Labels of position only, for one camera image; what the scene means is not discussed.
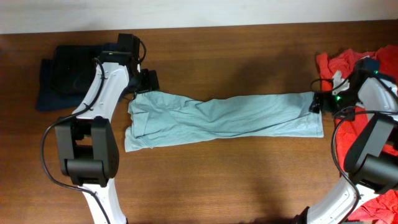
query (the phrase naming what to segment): white backdrop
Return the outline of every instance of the white backdrop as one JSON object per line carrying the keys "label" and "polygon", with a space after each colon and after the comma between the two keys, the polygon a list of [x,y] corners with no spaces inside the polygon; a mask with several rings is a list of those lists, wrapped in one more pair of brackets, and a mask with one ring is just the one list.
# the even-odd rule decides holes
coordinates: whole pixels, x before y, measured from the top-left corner
{"label": "white backdrop", "polygon": [[397,0],[0,0],[0,34],[397,18]]}

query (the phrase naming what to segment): wooden surface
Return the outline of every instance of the wooden surface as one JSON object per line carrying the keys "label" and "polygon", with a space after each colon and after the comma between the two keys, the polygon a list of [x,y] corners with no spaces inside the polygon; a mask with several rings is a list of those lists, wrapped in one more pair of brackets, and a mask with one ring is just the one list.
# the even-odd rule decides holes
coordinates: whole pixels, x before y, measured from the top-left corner
{"label": "wooden surface", "polygon": [[[120,31],[0,35],[0,223],[91,223],[81,193],[51,183],[39,159],[47,126],[70,110],[34,109],[42,58],[59,44],[115,42]],[[318,76],[315,55],[398,44],[397,21],[123,30],[138,35],[162,91],[197,100],[300,93]],[[325,137],[219,139],[124,152],[128,101],[112,120],[120,151],[119,202],[130,223],[237,223],[290,218],[338,180]],[[45,148],[64,182],[55,136]]]}

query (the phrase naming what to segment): light blue cloth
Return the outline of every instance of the light blue cloth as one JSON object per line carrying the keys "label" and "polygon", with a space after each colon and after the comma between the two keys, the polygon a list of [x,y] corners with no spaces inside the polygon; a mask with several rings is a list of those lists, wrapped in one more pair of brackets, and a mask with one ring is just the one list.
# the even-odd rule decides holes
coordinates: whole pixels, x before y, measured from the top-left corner
{"label": "light blue cloth", "polygon": [[236,96],[201,102],[158,91],[130,102],[126,152],[243,136],[323,137],[313,93]]}

